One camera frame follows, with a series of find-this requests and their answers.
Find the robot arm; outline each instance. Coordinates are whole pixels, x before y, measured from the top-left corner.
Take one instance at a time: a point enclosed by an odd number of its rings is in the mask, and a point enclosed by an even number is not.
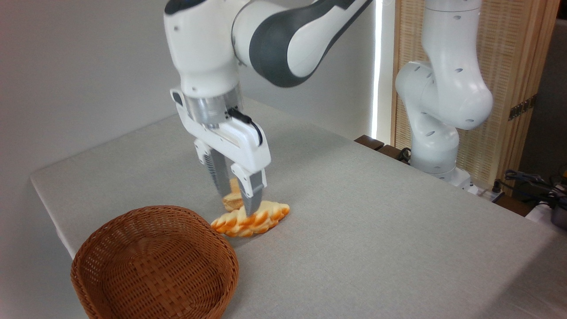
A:
[[[225,157],[234,162],[248,214],[260,205],[271,157],[264,131],[242,114],[238,62],[275,85],[299,85],[370,2],[318,0],[291,10],[248,0],[167,3],[167,42],[181,78],[172,99],[222,196],[230,192]]]
[[[234,22],[236,55],[274,85],[300,85],[370,3],[318,0],[286,10],[265,1],[251,2]]]
[[[470,176],[455,166],[455,128],[478,127],[492,109],[476,57],[481,2],[426,0],[422,45],[430,62],[410,62],[396,78],[412,128],[411,165],[471,192]]]

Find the gray tablecloth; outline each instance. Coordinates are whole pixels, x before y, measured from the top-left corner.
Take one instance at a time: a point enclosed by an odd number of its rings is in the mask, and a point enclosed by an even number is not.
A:
[[[260,103],[246,113],[272,152],[264,198],[291,212],[230,240],[240,277],[226,318],[567,317],[566,237]],[[71,255],[131,209],[224,213],[177,116],[32,181]]]

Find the brown wicker basket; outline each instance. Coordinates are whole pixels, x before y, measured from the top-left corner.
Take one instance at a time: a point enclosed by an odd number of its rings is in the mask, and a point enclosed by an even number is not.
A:
[[[150,206],[90,235],[71,281],[89,318],[220,318],[236,289],[238,262],[195,212]]]

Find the bread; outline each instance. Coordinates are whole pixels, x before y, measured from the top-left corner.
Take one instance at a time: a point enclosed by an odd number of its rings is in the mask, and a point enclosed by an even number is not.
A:
[[[250,217],[246,216],[246,209],[242,206],[217,218],[211,227],[229,237],[250,237],[267,232],[288,213],[289,205],[263,200],[260,208]]]
[[[230,189],[232,193],[222,199],[229,213],[225,213],[211,223],[211,227],[221,234],[229,237],[262,234],[276,226],[289,213],[289,205],[263,200],[258,210],[247,217],[236,178],[230,180]]]

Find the bamboo blind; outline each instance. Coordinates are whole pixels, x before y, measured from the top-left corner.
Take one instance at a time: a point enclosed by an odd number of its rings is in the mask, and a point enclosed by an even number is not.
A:
[[[483,79],[494,106],[480,127],[459,130],[457,166],[474,179],[492,183],[508,168],[517,169],[531,110],[508,121],[510,109],[538,89],[559,0],[484,0],[477,37]],[[421,46],[423,0],[398,0],[395,74],[409,61],[428,60]],[[396,94],[392,139],[397,148],[411,146],[405,107]]]

